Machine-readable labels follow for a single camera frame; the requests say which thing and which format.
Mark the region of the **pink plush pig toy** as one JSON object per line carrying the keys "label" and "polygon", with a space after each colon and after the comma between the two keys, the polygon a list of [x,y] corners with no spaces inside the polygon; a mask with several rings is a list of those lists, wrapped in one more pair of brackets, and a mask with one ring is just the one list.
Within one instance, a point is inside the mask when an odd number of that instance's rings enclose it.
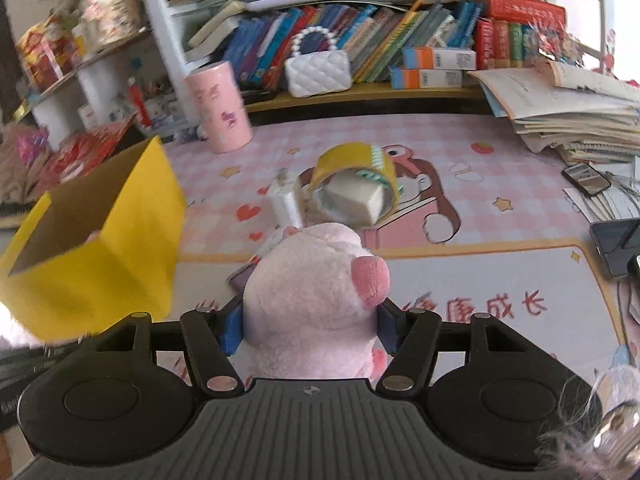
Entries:
{"label": "pink plush pig toy", "polygon": [[244,288],[250,377],[374,382],[387,364],[376,308],[389,292],[387,263],[348,226],[289,226]]}

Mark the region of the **yellow packing tape roll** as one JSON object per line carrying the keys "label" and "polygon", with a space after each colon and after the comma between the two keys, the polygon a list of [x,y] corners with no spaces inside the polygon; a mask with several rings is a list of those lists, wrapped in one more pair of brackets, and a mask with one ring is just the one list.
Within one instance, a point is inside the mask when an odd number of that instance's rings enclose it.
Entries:
{"label": "yellow packing tape roll", "polygon": [[322,154],[308,184],[317,210],[330,221],[372,228],[398,207],[394,163],[378,145],[349,142]]}

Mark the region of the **pink printed table mat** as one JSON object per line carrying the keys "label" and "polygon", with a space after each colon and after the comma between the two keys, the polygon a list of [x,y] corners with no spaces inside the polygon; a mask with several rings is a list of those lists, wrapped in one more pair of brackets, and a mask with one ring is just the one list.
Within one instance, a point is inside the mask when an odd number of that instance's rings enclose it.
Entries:
{"label": "pink printed table mat", "polygon": [[363,143],[390,156],[398,211],[359,231],[390,269],[390,299],[446,322],[488,313],[593,382],[639,357],[634,286],[608,280],[554,155],[530,152],[489,115],[371,115],[255,129],[244,148],[168,143],[186,196],[171,318],[224,306],[230,274],[282,233],[269,195],[287,169],[306,182],[321,155]]}

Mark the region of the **yellow cardboard box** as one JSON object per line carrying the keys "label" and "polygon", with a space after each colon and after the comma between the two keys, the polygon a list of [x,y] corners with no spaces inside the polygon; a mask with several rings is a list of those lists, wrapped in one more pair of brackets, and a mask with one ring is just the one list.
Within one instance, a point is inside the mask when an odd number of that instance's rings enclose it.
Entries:
{"label": "yellow cardboard box", "polygon": [[1,302],[45,342],[170,313],[186,199],[157,138],[41,196],[1,258]]}

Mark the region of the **white rectangular charger block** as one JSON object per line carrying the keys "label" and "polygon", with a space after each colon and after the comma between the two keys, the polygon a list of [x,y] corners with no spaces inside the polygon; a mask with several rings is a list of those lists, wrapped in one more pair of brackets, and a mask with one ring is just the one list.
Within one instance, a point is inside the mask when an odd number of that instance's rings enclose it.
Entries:
{"label": "white rectangular charger block", "polygon": [[302,187],[294,172],[286,168],[279,169],[267,196],[280,228],[292,226],[303,229],[305,222]]}

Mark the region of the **black smartphone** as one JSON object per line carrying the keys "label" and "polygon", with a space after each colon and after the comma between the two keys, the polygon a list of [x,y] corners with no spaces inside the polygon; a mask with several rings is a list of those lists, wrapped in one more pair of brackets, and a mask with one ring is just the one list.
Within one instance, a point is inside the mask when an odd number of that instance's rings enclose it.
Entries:
{"label": "black smartphone", "polygon": [[588,197],[596,196],[611,187],[610,180],[604,174],[585,162],[565,167],[562,176],[582,195]]}

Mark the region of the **pink cylindrical cup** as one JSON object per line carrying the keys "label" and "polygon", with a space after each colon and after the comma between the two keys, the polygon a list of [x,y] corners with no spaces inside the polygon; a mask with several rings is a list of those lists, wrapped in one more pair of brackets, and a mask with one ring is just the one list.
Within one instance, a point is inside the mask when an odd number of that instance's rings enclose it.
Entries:
{"label": "pink cylindrical cup", "polygon": [[230,153],[250,143],[252,127],[230,62],[194,70],[186,77],[186,86],[200,115],[201,132],[214,153]]}

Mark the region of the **orange white box lower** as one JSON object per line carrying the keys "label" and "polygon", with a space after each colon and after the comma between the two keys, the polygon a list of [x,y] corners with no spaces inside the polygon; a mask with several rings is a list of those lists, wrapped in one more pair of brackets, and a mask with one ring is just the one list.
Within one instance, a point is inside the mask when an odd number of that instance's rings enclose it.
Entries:
{"label": "orange white box lower", "polygon": [[396,90],[461,88],[463,72],[393,67],[390,70],[390,84]]}

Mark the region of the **orange white box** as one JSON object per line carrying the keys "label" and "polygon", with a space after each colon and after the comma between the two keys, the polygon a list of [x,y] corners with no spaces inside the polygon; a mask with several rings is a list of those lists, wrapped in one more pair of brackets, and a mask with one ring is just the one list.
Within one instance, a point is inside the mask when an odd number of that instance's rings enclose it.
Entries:
{"label": "orange white box", "polygon": [[409,70],[476,70],[476,52],[470,49],[410,47],[402,49]]}
{"label": "orange white box", "polygon": [[390,70],[390,84],[396,90],[461,88],[463,72],[393,67]]}

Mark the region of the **orange white box upper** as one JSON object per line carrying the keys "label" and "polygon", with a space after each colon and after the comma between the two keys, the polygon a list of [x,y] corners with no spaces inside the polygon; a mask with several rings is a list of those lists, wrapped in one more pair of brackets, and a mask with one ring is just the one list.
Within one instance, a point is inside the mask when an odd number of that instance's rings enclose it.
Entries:
{"label": "orange white box upper", "polygon": [[410,47],[402,49],[409,70],[476,70],[476,52],[470,49]]}

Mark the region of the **white quilted pearl handbag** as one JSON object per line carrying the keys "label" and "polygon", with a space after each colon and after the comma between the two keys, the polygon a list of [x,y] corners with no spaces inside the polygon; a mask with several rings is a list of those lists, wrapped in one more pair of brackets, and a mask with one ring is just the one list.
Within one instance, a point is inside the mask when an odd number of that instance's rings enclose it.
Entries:
{"label": "white quilted pearl handbag", "polygon": [[[300,47],[309,35],[320,34],[328,48],[303,54]],[[336,46],[333,32],[326,27],[308,26],[295,35],[290,56],[284,63],[288,93],[296,99],[324,96],[352,88],[352,71],[348,54]]]}

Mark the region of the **stack of papers and notebooks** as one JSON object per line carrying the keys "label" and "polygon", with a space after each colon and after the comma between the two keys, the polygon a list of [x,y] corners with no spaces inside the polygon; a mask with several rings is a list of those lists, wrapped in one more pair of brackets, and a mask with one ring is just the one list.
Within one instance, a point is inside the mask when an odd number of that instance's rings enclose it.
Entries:
{"label": "stack of papers and notebooks", "polygon": [[617,164],[639,156],[639,87],[551,60],[470,73],[529,151],[568,164]]}

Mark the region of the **row of lower shelf books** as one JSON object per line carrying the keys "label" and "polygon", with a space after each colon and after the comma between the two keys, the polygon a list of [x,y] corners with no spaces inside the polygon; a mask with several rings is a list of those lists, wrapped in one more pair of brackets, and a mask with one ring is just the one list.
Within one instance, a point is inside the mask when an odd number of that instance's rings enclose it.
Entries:
{"label": "row of lower shelf books", "polygon": [[[245,88],[273,92],[286,89],[284,63],[290,56],[293,37],[308,26],[321,26],[334,33],[336,46],[348,54],[353,81],[390,83],[390,70],[405,68],[403,48],[473,50],[472,36],[482,13],[483,6],[470,0],[460,2],[455,9],[437,1],[426,10],[408,11],[375,3],[298,6],[242,18],[222,59],[231,63],[236,82]],[[313,34],[305,38],[300,52],[327,48],[324,37]]]}

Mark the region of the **red dictionary book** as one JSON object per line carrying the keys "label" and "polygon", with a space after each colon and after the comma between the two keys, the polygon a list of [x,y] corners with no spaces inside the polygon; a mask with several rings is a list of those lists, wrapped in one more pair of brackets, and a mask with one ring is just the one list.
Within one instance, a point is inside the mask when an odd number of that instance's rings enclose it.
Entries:
{"label": "red dictionary book", "polygon": [[520,24],[541,21],[544,24],[564,26],[566,11],[562,6],[541,0],[474,0],[481,3],[486,18]]}

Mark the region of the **fuzzy keychain pompom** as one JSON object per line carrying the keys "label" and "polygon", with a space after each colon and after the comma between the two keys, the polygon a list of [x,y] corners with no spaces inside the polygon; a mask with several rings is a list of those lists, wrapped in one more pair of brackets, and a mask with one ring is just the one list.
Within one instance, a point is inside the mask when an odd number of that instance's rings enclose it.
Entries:
{"label": "fuzzy keychain pompom", "polygon": [[540,437],[541,466],[579,479],[631,479],[639,473],[639,369],[615,365],[586,386],[561,389],[559,425]]}

